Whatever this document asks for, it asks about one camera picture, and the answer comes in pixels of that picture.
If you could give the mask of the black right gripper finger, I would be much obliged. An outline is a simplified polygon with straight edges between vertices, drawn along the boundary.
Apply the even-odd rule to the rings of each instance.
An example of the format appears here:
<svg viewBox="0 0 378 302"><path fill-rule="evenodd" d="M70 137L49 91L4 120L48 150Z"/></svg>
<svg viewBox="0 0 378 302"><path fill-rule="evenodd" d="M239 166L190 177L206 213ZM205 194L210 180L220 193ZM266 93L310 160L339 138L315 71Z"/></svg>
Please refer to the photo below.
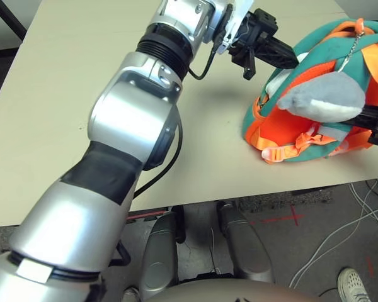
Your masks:
<svg viewBox="0 0 378 302"><path fill-rule="evenodd" d="M365 105L359 115L348 120L348 124L360 128L378 128L378 106Z"/></svg>

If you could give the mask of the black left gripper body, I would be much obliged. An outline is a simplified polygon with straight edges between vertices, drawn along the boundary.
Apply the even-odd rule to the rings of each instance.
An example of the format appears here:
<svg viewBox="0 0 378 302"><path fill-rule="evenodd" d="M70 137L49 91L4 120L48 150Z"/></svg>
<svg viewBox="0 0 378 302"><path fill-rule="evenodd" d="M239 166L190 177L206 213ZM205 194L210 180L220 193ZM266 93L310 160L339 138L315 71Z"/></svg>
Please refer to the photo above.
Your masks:
<svg viewBox="0 0 378 302"><path fill-rule="evenodd" d="M257 49L278 30L276 17L258 8L248 11L229 47L231 62L243 68L243 77L250 80L256 74Z"/></svg>

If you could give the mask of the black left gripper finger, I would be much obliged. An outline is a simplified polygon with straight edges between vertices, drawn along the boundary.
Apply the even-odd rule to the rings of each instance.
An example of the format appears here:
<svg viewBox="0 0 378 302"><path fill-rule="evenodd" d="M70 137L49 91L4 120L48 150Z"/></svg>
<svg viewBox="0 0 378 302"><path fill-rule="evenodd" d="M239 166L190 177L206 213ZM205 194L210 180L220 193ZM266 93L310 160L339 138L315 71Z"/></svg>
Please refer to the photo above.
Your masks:
<svg viewBox="0 0 378 302"><path fill-rule="evenodd" d="M279 69L294 69L299 64L293 48L273 36L260 47L260 59Z"/></svg>

